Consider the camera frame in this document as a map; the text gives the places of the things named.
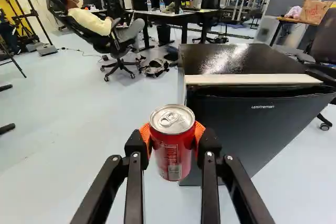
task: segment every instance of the soda can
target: soda can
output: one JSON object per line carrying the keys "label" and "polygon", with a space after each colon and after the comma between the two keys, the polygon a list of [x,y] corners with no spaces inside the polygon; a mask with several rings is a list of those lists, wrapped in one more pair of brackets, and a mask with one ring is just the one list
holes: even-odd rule
{"label": "soda can", "polygon": [[191,168],[194,112],[183,105],[168,104],[152,112],[149,125],[161,177],[169,181],[185,178]]}

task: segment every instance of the tripod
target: tripod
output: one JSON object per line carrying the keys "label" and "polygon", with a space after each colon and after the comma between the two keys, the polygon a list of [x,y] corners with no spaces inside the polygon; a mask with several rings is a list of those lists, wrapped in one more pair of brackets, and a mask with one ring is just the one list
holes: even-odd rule
{"label": "tripod", "polygon": [[[11,89],[13,87],[13,85],[6,85],[6,86],[2,86],[0,87],[0,92],[7,90],[7,89]],[[15,128],[15,124],[14,123],[10,123],[8,125],[2,126],[0,127],[0,135],[5,134],[8,131],[11,131],[12,129]]]}

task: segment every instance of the orange gripper pad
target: orange gripper pad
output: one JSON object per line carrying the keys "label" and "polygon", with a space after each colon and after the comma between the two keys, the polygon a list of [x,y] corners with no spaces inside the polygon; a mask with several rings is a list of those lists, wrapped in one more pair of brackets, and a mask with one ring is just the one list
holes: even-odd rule
{"label": "orange gripper pad", "polygon": [[198,153],[198,143],[204,131],[205,131],[205,127],[201,125],[198,121],[196,121],[196,127],[195,127],[195,144],[196,144],[195,156],[196,158],[197,158],[197,153]]}
{"label": "orange gripper pad", "polygon": [[151,157],[151,153],[152,153],[152,146],[151,146],[151,143],[150,143],[150,138],[151,138],[151,134],[150,134],[150,131],[149,131],[149,123],[145,123],[143,126],[141,126],[139,128],[139,132],[140,132],[140,135],[142,137],[142,140],[144,141],[144,143],[146,144],[146,147],[147,147],[147,156],[148,156],[148,159]]}

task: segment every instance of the mini fridge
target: mini fridge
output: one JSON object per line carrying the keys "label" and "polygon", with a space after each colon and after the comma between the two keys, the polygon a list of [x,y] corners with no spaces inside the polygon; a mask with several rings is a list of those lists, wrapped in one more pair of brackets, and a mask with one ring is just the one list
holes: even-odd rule
{"label": "mini fridge", "polygon": [[[265,44],[180,45],[178,62],[179,102],[215,131],[222,155],[238,156],[250,177],[335,97],[335,87]],[[201,182],[193,159],[180,185]]]}

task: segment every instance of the gray pants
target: gray pants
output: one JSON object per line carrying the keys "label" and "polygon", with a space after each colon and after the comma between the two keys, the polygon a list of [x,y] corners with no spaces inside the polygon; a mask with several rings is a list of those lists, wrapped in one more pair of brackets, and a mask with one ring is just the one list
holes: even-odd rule
{"label": "gray pants", "polygon": [[135,39],[134,47],[136,52],[139,52],[138,34],[145,26],[145,21],[142,18],[137,18],[129,28],[117,29],[115,32],[120,42],[125,42],[129,39]]}

